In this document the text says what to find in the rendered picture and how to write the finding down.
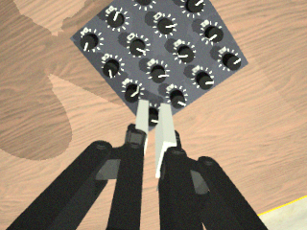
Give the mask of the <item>grey knob box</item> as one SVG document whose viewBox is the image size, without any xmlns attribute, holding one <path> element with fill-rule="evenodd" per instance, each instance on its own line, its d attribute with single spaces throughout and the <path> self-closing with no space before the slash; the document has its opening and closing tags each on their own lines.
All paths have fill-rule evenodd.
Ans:
<svg viewBox="0 0 307 230">
<path fill-rule="evenodd" d="M 210 0 L 113 0 L 70 39 L 148 132 L 248 65 Z"/>
</svg>

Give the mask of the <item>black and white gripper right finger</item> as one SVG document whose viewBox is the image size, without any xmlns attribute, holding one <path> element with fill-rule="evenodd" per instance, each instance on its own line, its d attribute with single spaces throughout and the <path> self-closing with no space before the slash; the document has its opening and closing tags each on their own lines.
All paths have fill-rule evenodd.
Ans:
<svg viewBox="0 0 307 230">
<path fill-rule="evenodd" d="M 160 230 L 203 230 L 203 225 L 206 230 L 269 230 L 215 159 L 187 156 L 166 103 L 155 128 L 155 177 Z"/>
</svg>

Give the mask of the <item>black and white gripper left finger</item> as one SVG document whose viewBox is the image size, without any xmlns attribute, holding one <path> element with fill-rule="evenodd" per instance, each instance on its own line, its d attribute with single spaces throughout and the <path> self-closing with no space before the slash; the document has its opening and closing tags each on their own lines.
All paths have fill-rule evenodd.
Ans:
<svg viewBox="0 0 307 230">
<path fill-rule="evenodd" d="M 123 146 L 92 142 L 6 230 L 76 230 L 116 177 L 106 230 L 140 230 L 148 120 L 149 101 L 139 100 Z"/>
</svg>

